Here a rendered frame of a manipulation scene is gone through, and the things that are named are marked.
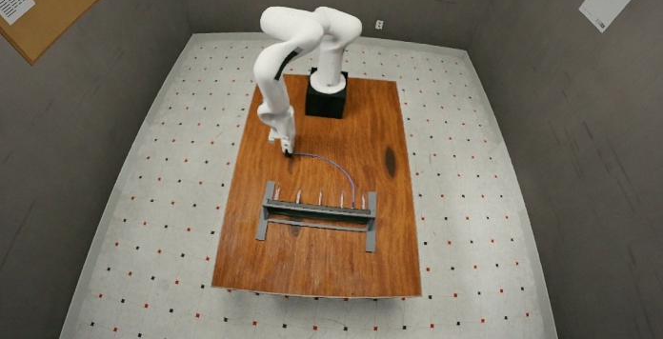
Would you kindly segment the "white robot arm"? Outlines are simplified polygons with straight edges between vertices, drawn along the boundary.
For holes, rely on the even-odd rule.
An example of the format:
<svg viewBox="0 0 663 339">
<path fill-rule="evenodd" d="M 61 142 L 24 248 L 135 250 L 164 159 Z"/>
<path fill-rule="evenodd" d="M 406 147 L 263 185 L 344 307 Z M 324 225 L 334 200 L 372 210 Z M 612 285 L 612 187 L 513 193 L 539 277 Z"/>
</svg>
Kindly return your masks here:
<svg viewBox="0 0 663 339">
<path fill-rule="evenodd" d="M 340 75 L 344 51 L 360 36 L 362 25 L 357 18 L 327 7 L 315 12 L 271 7 L 262 14 L 260 24 L 267 35 L 285 41 L 264 49 L 254 65 L 254 77 L 265 99 L 258 107 L 258 116 L 271 126 L 269 144 L 274 144 L 275 138 L 288 140 L 295 135 L 294 110 L 283 69 L 315 50 L 327 34 L 334 38 L 320 45 L 318 73 L 311 76 L 311 85 L 327 94 L 341 91 L 346 84 Z"/>
</svg>

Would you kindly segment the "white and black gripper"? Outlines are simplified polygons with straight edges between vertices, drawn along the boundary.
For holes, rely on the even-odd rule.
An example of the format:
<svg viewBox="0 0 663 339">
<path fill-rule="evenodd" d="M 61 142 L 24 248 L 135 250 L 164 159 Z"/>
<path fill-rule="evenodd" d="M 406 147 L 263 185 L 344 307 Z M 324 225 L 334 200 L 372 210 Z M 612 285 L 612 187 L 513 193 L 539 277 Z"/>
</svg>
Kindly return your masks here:
<svg viewBox="0 0 663 339">
<path fill-rule="evenodd" d="M 291 154 L 293 152 L 294 141 L 295 141 L 295 136 L 292 139 L 288 139 L 288 140 L 285 140 L 285 139 L 281 138 L 282 150 L 283 150 L 283 152 L 285 152 L 285 157 L 289 157 L 289 158 L 292 157 Z"/>
</svg>

